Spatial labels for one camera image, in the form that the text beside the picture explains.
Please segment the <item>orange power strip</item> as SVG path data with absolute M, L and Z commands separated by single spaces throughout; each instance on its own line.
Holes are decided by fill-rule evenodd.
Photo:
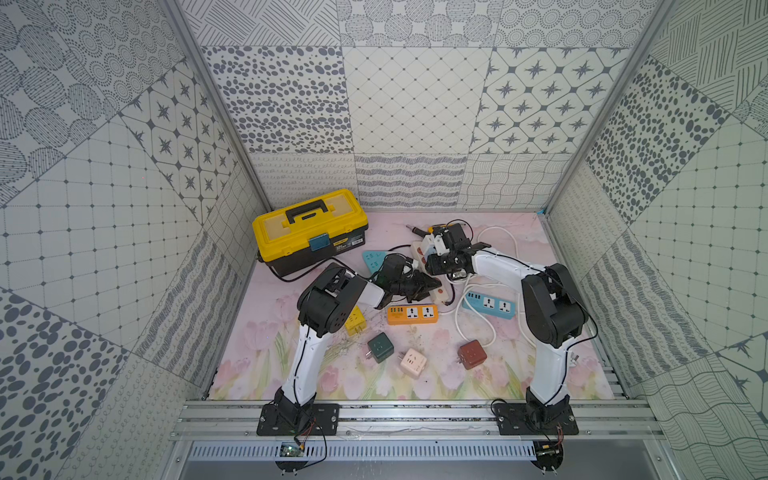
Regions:
M 391 326 L 433 324 L 438 321 L 438 309 L 433 304 L 393 305 L 387 309 L 387 323 Z

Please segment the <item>yellow cube adapter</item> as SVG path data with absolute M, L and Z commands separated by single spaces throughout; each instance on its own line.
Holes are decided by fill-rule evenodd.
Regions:
M 344 323 L 350 337 L 362 333 L 367 328 L 367 322 L 359 306 L 355 306 Z

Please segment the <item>dark green cube adapter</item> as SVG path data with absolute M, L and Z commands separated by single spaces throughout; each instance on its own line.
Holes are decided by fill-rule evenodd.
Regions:
M 385 332 L 380 332 L 367 342 L 368 357 L 381 364 L 394 354 L 394 345 Z

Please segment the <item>cream deer cube adapter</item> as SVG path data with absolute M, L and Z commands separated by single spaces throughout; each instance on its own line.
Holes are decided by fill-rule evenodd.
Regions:
M 410 348 L 402 355 L 399 367 L 406 375 L 417 379 L 425 371 L 427 363 L 428 359 L 424 354 Z

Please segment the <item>dark red cube adapter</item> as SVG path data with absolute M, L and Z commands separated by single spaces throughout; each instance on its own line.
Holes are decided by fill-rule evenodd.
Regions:
M 487 353 L 478 340 L 469 341 L 457 350 L 459 363 L 466 369 L 472 370 L 487 360 Z

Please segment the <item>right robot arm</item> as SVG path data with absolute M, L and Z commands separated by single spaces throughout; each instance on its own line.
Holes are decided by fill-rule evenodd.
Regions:
M 529 264 L 485 242 L 474 243 L 455 223 L 431 227 L 424 239 L 428 274 L 451 279 L 474 274 L 522 295 L 536 353 L 533 381 L 526 390 L 528 415 L 545 422 L 565 413 L 570 406 L 568 355 L 590 319 L 568 268 Z

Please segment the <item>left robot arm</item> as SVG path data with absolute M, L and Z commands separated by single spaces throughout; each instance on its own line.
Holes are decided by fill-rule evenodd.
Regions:
M 380 268 L 365 277 L 336 258 L 320 263 L 324 269 L 298 301 L 299 343 L 284 385 L 273 403 L 285 414 L 308 414 L 316 398 L 322 361 L 332 337 L 360 304 L 382 310 L 395 299 L 417 303 L 441 287 L 422 272 L 417 261 L 393 252 Z

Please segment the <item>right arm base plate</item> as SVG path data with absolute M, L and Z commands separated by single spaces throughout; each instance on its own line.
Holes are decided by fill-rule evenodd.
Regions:
M 556 435 L 572 436 L 579 433 L 570 398 L 550 406 L 536 401 L 509 403 L 495 399 L 490 405 L 500 435 Z

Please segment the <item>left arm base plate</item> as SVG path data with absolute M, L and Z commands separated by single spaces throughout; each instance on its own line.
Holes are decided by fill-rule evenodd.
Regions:
M 270 402 L 261 409 L 257 435 L 300 436 L 306 435 L 309 427 L 312 427 L 311 436 L 335 436 L 339 416 L 339 404 L 313 404 L 309 409 L 302 410 L 295 405 L 276 405 Z

